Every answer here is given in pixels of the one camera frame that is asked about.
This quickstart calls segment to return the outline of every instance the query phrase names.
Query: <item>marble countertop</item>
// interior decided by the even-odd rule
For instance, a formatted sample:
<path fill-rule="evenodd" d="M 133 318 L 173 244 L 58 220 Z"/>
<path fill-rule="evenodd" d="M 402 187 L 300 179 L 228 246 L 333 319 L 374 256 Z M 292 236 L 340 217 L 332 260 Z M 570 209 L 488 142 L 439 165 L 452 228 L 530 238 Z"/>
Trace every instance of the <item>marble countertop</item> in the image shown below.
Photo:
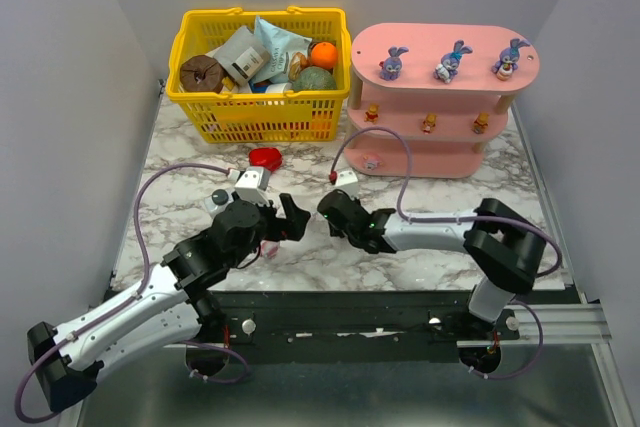
<path fill-rule="evenodd" d="M 459 290 L 471 289 L 481 271 L 471 257 L 452 252 L 406 251 L 369 255 L 345 239 L 329 237 L 316 205 L 331 186 L 327 175 L 344 138 L 344 115 L 338 139 L 326 143 L 276 145 L 284 164 L 272 176 L 268 194 L 274 200 L 290 193 L 298 206 L 312 212 L 301 242 L 283 242 L 275 258 L 261 258 L 250 268 L 231 271 L 216 285 L 220 290 Z M 245 168 L 255 144 L 207 144 L 179 106 L 164 97 L 149 147 L 142 180 L 177 162 L 201 162 Z M 338 169 L 347 167 L 344 160 Z M 367 210 L 394 207 L 401 179 L 358 174 L 360 198 Z M 145 194 L 140 210 L 143 236 L 152 262 L 173 246 L 211 223 L 202 200 L 216 188 L 230 187 L 220 174 L 185 169 L 159 178 Z M 510 119 L 505 131 L 491 141 L 480 169 L 463 180 L 412 179 L 404 198 L 407 212 L 455 212 L 476 207 L 483 197 L 496 197 L 541 228 L 545 228 L 531 169 L 519 134 Z M 551 265 L 548 248 L 544 267 Z M 112 287 L 120 290 L 142 278 L 142 260 L 129 222 L 125 245 L 116 265 Z M 542 279 L 536 288 L 562 289 L 559 273 Z"/>

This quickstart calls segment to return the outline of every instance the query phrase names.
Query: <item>pink shelf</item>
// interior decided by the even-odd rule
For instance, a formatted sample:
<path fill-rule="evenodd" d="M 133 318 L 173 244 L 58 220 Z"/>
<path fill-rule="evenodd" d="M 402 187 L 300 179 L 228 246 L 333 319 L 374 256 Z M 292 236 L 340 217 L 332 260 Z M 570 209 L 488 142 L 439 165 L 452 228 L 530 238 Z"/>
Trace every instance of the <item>pink shelf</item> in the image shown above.
<path fill-rule="evenodd" d="M 349 109 L 351 122 L 358 130 L 374 124 L 364 121 L 369 104 L 380 106 L 378 123 L 398 132 L 407 140 L 439 142 L 486 142 L 497 137 L 506 127 L 509 114 L 494 114 L 493 107 L 498 101 L 496 95 L 460 95 L 394 93 L 365 85 L 359 110 Z M 484 134 L 471 130 L 473 121 L 480 112 L 490 113 L 489 127 Z M 428 113 L 436 114 L 436 128 L 431 134 L 421 130 L 422 121 Z M 366 135 L 391 137 L 385 132 L 371 132 Z"/>
<path fill-rule="evenodd" d="M 524 47 L 520 49 L 519 68 L 511 79 L 498 80 L 491 72 L 500 52 L 515 37 L 522 38 L 522 35 L 491 25 L 376 24 L 360 32 L 353 41 L 352 66 L 364 82 L 396 92 L 511 95 L 529 86 L 540 70 L 536 50 Z M 445 84 L 433 78 L 433 70 L 440 63 L 440 58 L 451 52 L 458 39 L 471 46 L 473 53 L 462 57 L 458 75 L 450 84 Z M 400 77 L 387 81 L 380 78 L 379 64 L 389 56 L 387 50 L 392 45 L 406 46 L 409 52 L 401 56 L 403 68 Z"/>
<path fill-rule="evenodd" d="M 381 139 L 363 135 L 344 150 L 349 164 L 367 175 L 403 176 L 407 169 L 407 156 L 396 139 Z M 413 153 L 412 177 L 458 179 L 472 175 L 482 164 L 483 153 L 475 153 L 472 144 L 460 142 L 409 142 Z M 375 170 L 363 167 L 362 156 L 377 154 L 384 165 Z"/>

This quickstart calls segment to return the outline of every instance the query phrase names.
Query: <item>screw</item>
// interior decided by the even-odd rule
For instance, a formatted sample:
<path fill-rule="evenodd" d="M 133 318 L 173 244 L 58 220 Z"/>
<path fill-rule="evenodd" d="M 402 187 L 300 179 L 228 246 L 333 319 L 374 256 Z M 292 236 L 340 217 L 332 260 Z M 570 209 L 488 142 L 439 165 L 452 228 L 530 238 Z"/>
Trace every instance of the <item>screw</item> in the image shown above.
<path fill-rule="evenodd" d="M 253 321 L 253 319 L 247 319 L 242 323 L 242 331 L 247 334 L 247 335 L 251 335 L 255 332 L 256 330 L 256 323 Z"/>
<path fill-rule="evenodd" d="M 516 330 L 518 330 L 520 328 L 520 321 L 518 319 L 516 319 L 515 317 L 507 317 L 507 320 L 505 321 L 505 324 L 507 325 L 507 329 L 515 332 Z"/>

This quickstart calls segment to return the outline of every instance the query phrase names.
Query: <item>plastic basket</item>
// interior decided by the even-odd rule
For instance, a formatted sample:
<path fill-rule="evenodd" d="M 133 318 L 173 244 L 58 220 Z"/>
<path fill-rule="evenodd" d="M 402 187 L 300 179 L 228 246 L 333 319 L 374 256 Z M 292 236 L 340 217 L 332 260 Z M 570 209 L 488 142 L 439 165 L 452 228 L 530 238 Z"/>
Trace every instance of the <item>plastic basket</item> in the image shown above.
<path fill-rule="evenodd" d="M 340 53 L 333 69 L 338 89 L 278 94 L 185 92 L 180 66 L 222 45 L 242 25 L 253 30 L 256 15 L 314 41 L 334 41 Z M 209 143 L 327 141 L 336 135 L 342 102 L 349 94 L 350 63 L 351 38 L 340 9 L 192 10 L 184 15 L 173 42 L 166 92 Z"/>

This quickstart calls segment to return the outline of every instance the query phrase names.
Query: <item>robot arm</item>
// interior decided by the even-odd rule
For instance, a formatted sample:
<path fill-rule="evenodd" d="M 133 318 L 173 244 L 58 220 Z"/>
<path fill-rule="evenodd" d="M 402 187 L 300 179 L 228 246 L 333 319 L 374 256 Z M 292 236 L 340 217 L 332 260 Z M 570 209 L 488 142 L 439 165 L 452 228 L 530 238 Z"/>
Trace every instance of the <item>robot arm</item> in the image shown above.
<path fill-rule="evenodd" d="M 332 236 L 370 254 L 411 249 L 435 249 L 468 253 L 485 277 L 474 289 L 469 312 L 492 325 L 516 294 L 533 288 L 546 242 L 535 234 L 500 222 L 456 223 L 460 217 L 526 219 L 496 199 L 484 199 L 473 211 L 412 214 L 413 219 L 450 218 L 451 222 L 418 223 L 403 219 L 395 209 L 369 213 L 357 199 L 353 172 L 341 172 L 336 189 L 318 204 Z"/>
<path fill-rule="evenodd" d="M 207 289 L 224 280 L 263 240 L 303 237 L 311 214 L 299 209 L 289 194 L 280 194 L 286 217 L 276 217 L 265 193 L 266 169 L 253 167 L 232 175 L 236 189 L 224 202 L 218 199 L 211 227 L 165 255 L 143 292 L 138 294 L 139 282 L 77 319 L 57 327 L 41 322 L 29 330 L 32 364 L 63 339 L 72 340 L 36 371 L 52 412 L 84 399 L 110 372 L 152 349 L 191 339 L 205 327 L 221 329 L 224 313 Z M 135 301 L 119 314 L 76 336 L 83 325 L 131 297 Z"/>

